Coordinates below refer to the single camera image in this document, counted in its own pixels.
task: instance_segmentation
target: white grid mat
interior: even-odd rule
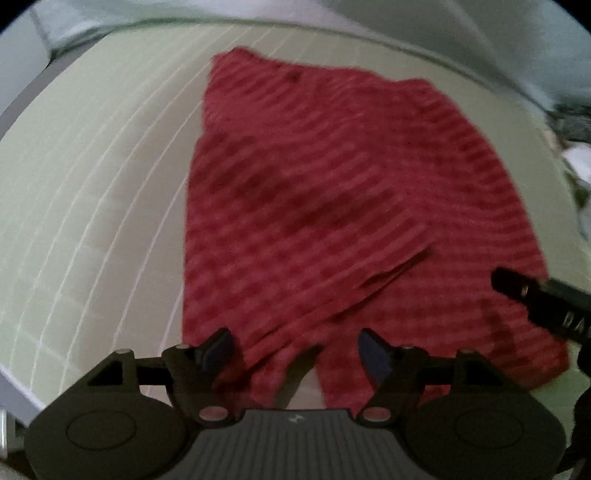
[[[211,56],[237,45],[433,81],[503,158],[551,273],[591,289],[550,151],[524,111],[475,82],[370,41],[296,27],[112,34],[0,142],[0,366],[40,405],[116,348],[153,356],[180,340],[185,182],[200,100]]]

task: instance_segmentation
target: red towel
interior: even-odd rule
[[[371,327],[432,355],[475,348],[527,387],[564,344],[496,294],[504,265],[545,277],[502,163],[425,80],[263,59],[213,59],[187,200],[183,338],[217,328],[239,355],[220,389],[271,407],[289,363],[321,345],[328,408],[372,395],[356,338]]]

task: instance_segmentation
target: striped cloth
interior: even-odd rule
[[[271,407],[320,345],[328,408],[372,395],[371,327],[432,355],[475,348],[526,387],[568,366],[562,342],[494,293],[505,265],[545,277],[502,163],[425,80],[263,59],[213,59],[187,198],[183,338],[217,328],[239,354],[219,381]]]

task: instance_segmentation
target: background wall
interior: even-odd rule
[[[24,12],[0,34],[0,115],[49,59],[49,49],[30,12]]]
[[[591,104],[591,34],[551,0],[322,0],[390,37],[517,87],[545,108]]]

